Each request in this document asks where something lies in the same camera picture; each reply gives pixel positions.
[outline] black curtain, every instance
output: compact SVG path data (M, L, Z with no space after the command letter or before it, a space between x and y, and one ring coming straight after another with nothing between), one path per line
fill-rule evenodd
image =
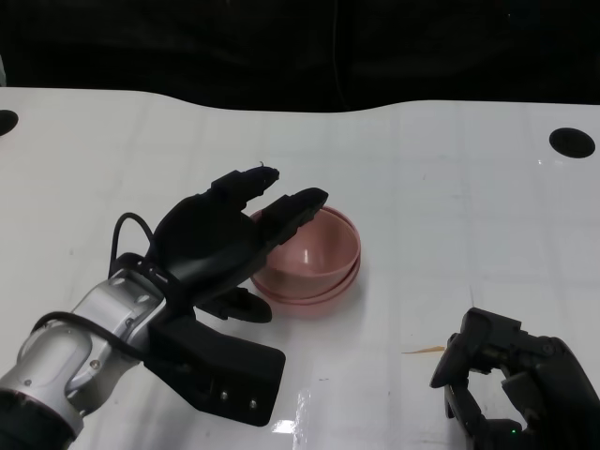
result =
M600 103L597 0L0 0L13 86L231 109Z

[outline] bowl rim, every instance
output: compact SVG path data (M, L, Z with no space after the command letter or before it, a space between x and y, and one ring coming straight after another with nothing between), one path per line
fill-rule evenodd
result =
M254 214L252 214L250 216L250 218L255 218L259 213L261 213L261 211L262 210L255 212ZM274 271L280 272L282 274L291 275L291 276L300 277L300 278L323 278L323 277L330 277L332 275L337 275L337 274L342 274L342 273L344 274L344 277L346 277L348 275L348 273L353 269L353 266L356 263L356 259L359 257L359 255L362 251L362 243L360 241L360 234L358 233L358 230L356 229L354 224L350 221L350 219L347 218L343 213L338 211L336 208L332 208L331 206L324 206L317 213L319 213L319 212L324 212L325 214L329 214L331 216L334 216L334 217L340 219L352 232L352 235L354 236L354 239L356 240L357 246L356 246L356 251L352 255L352 259L350 260L350 262L346 263L339 269L332 270L330 272L321 272L318 274L306 276L306 275L298 274L297 272L281 270L277 267L270 265L269 261L268 261L268 255L267 255L267 262L264 265L264 267L268 267L269 270L274 270Z

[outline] robotic arm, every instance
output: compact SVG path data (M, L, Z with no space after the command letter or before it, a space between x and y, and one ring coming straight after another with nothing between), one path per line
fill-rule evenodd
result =
M247 201L277 179L278 171L268 167L229 173L177 204L154 233L140 217L123 215L108 279L72 312L41 318L17 365L0 379L0 448L66 449L83 418L140 362L197 410L266 425L285 355L221 335L196 321L194 307L222 320L271 320L270 307L237 286L327 199L311 188L281 197L256 222L242 214ZM127 218L148 237L145 256L116 257Z
M556 337L534 337L521 323L471 308L448 340L431 387L443 387L446 415L472 450L600 449L600 400L576 357ZM502 389L527 422L490 420L468 390L469 371L498 368Z

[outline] robotic finger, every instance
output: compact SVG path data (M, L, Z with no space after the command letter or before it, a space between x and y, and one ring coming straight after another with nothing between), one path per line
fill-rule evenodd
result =
M456 418L473 450L600 448L600 400L564 342L534 337L521 323L471 308L431 379L444 388L446 415ZM490 420L468 390L469 372L500 369L502 389L527 422Z

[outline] table surface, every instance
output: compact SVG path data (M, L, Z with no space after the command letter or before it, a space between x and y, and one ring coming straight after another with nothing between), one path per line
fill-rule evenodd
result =
M341 114L222 111L144 93L0 89L19 125L0 139L0 372L42 314L73 308L106 275L113 224L156 226L231 170L281 171L253 212L319 187L363 242L357 283L333 310L269 324L199 319L287 355L271 423L196 412L143 367L85 419L72 448L462 449L428 387L468 308L563 338L600 389L599 156L548 144L600 108L421 101ZM145 250L126 226L123 250ZM472 376L487 417L519 419L500 374Z

